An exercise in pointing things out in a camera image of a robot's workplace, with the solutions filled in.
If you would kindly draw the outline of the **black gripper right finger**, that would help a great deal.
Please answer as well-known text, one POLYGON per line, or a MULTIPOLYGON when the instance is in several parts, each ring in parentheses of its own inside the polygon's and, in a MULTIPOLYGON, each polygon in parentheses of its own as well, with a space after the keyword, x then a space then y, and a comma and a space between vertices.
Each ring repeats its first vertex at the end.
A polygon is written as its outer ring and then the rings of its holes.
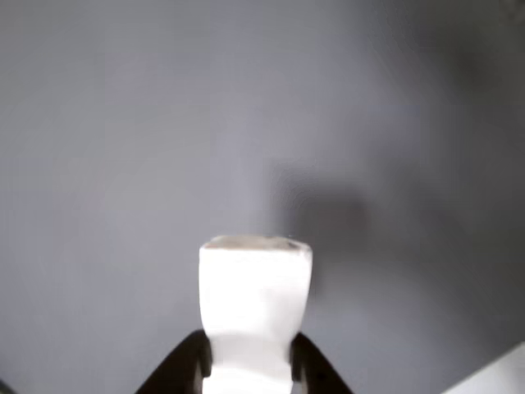
POLYGON ((307 394, 353 394, 335 368, 306 335, 299 332, 290 344, 291 377, 307 394))

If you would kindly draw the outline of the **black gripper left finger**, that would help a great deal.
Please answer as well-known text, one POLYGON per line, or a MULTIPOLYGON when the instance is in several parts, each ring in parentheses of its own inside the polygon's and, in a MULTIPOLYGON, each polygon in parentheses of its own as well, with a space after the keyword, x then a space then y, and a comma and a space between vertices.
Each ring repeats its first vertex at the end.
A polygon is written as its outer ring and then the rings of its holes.
POLYGON ((185 337, 139 386, 139 394, 195 394, 212 372, 212 350, 203 329, 185 337))

